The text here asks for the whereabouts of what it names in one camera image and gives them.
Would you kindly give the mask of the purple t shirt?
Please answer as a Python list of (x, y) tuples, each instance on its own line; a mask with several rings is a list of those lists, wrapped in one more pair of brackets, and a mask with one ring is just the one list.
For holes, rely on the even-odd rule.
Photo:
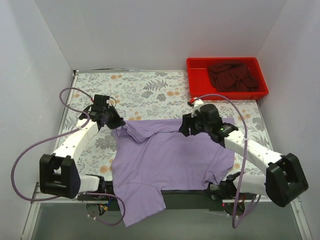
[(129, 120), (112, 131), (113, 190), (126, 227), (166, 208), (162, 191), (205, 190), (219, 184), (235, 154), (208, 134), (184, 136), (181, 119)]

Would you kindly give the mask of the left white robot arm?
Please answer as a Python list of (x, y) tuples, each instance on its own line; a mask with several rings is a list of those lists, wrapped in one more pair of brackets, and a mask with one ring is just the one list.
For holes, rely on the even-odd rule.
[(76, 132), (53, 151), (39, 160), (39, 188), (43, 194), (73, 199), (78, 194), (106, 193), (104, 177), (95, 174), (80, 175), (77, 162), (88, 143), (101, 128), (111, 130), (125, 125), (114, 106), (95, 107), (83, 110), (76, 125)]

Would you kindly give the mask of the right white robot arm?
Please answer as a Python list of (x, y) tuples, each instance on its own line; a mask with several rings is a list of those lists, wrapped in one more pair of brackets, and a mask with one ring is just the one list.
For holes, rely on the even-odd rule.
[(308, 181), (296, 155), (284, 155), (247, 139), (238, 127), (222, 120), (212, 103), (197, 100), (190, 106), (192, 111), (183, 115), (179, 132), (186, 137), (206, 133), (213, 142), (240, 155), (263, 173), (262, 176), (241, 172), (229, 175), (225, 184), (232, 194), (267, 196), (277, 206), (285, 207), (308, 190)]

